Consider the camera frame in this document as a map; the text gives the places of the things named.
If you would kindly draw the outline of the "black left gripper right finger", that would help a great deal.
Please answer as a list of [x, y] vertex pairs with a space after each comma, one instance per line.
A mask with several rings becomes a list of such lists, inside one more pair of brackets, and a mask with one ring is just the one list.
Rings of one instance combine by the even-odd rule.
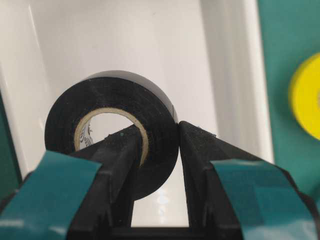
[[320, 212], [290, 173], [179, 123], [188, 223], [207, 240], [317, 240]]

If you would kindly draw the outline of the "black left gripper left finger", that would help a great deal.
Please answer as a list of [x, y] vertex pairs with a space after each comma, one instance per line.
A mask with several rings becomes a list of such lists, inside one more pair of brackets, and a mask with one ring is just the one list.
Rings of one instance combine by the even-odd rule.
[[1, 204], [3, 240], [106, 240], [132, 222], [140, 132], [130, 126], [70, 155], [46, 151]]

